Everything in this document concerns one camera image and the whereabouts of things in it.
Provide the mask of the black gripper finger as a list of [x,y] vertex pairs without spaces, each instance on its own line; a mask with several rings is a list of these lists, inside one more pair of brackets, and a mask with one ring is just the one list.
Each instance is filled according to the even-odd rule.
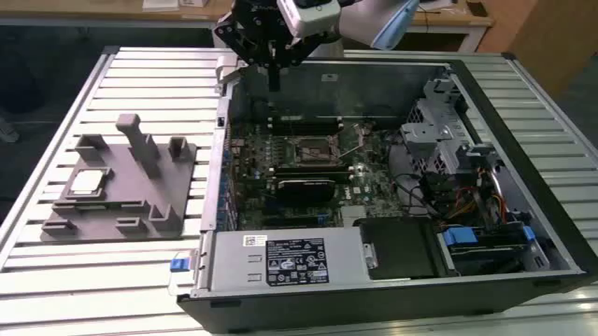
[[267,84],[274,91],[274,57],[270,46],[258,46],[245,37],[243,28],[235,20],[235,13],[227,13],[217,23],[214,32],[237,55],[249,65],[257,65],[266,71]]
[[310,56],[311,52],[323,43],[323,33],[302,38],[291,43],[291,38],[275,42],[274,48],[274,91],[281,91],[282,70],[298,66]]

